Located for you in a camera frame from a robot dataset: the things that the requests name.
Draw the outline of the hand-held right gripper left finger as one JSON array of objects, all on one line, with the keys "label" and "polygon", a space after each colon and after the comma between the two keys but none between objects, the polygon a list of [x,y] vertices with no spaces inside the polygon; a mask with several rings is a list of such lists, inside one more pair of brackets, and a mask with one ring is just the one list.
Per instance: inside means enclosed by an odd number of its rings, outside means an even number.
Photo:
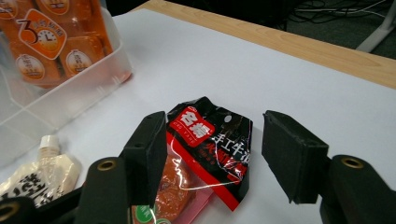
[{"label": "hand-held right gripper left finger", "polygon": [[159,111],[145,116],[120,156],[125,161],[131,205],[152,207],[167,158],[165,113]]}]

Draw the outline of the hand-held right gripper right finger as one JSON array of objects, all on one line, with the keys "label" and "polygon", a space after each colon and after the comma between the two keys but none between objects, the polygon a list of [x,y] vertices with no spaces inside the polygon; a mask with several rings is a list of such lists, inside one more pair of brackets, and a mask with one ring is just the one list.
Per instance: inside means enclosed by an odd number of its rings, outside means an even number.
[{"label": "hand-held right gripper right finger", "polygon": [[328,163],[329,145],[291,116],[264,114],[262,155],[290,202],[315,203]]}]

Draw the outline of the black and red snack packet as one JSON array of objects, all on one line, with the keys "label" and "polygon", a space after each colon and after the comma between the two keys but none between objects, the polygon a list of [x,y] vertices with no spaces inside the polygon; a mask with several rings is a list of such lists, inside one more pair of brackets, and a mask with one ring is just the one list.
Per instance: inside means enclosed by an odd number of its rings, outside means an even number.
[{"label": "black and red snack packet", "polygon": [[215,195],[230,210],[249,188],[253,122],[207,97],[166,114],[167,158],[155,204],[134,205],[134,224],[191,224]]}]

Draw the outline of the clear plastic container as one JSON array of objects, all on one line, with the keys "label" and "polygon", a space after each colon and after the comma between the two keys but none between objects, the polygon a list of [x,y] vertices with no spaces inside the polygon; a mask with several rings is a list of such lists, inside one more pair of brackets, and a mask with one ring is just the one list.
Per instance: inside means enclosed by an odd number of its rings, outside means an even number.
[{"label": "clear plastic container", "polygon": [[7,166],[101,101],[132,74],[132,66],[111,15],[101,9],[113,51],[52,89],[24,82],[0,33],[0,167]]}]

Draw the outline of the large orange snack packet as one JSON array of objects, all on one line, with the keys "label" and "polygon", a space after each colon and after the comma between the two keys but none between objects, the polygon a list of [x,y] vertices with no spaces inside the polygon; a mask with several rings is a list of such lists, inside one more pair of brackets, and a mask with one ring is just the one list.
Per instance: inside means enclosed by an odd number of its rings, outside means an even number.
[{"label": "large orange snack packet", "polygon": [[100,0],[0,0],[0,31],[22,80],[53,88],[113,51]]}]

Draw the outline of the cream spouted pouch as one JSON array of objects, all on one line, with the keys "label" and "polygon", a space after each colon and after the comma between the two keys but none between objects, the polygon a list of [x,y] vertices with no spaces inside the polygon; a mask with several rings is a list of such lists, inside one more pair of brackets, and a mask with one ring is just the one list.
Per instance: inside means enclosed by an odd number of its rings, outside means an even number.
[{"label": "cream spouted pouch", "polygon": [[71,192],[79,174],[75,161],[61,153],[58,137],[45,135],[40,140],[37,160],[21,165],[0,184],[0,202],[28,197],[40,207]]}]

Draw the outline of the white metal stand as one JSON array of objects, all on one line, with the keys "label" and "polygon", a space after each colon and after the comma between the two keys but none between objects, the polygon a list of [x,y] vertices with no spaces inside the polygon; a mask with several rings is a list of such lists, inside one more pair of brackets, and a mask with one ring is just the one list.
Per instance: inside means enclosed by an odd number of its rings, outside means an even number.
[{"label": "white metal stand", "polygon": [[396,28],[396,0],[393,0],[388,14],[381,23],[363,42],[357,50],[371,52]]}]

